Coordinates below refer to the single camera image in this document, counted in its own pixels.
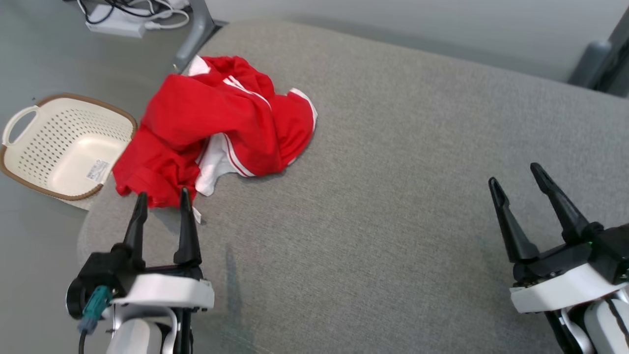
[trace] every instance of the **white wall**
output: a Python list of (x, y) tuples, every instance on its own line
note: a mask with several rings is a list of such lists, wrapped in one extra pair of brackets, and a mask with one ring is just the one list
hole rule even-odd
[(206, 0), (217, 20), (273, 16), (565, 81), (629, 0)]

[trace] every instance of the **gray fabric surface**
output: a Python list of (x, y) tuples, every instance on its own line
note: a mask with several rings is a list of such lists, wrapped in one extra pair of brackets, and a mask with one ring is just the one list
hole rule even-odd
[[(542, 315), (509, 300), (487, 180), (540, 249), (560, 226), (537, 161), (590, 220), (629, 214), (629, 102), (514, 72), (282, 22), (227, 26), (202, 55), (240, 55), (320, 117), (285, 173), (221, 177), (197, 197), (216, 308), (195, 352), (558, 353)], [(87, 216), (83, 262), (122, 240), (135, 197), (112, 180)], [(172, 261), (175, 210), (145, 226), (149, 265)]]

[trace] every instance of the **laundry basket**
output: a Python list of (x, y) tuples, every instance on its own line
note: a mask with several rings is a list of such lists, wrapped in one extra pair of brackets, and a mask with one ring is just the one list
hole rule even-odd
[[(9, 141), (16, 123), (31, 112), (32, 121)], [(77, 94), (49, 96), (7, 123), (0, 169), (28, 188), (89, 210), (136, 129), (131, 115), (107, 103)]]

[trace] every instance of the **basket bottom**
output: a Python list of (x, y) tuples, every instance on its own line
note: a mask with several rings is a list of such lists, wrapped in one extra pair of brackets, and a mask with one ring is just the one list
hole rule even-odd
[(65, 152), (48, 178), (48, 189), (65, 195), (87, 193), (104, 183), (127, 142), (87, 134)]

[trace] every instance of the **teal connector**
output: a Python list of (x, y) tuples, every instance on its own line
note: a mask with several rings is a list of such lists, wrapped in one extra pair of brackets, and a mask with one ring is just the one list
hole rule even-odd
[(83, 317), (77, 327), (79, 332), (92, 334), (94, 330), (96, 330), (96, 326), (101, 319), (103, 311), (109, 306), (112, 299), (113, 294), (108, 287), (105, 285), (96, 287), (92, 296), (90, 296), (87, 301), (85, 309), (83, 309)]

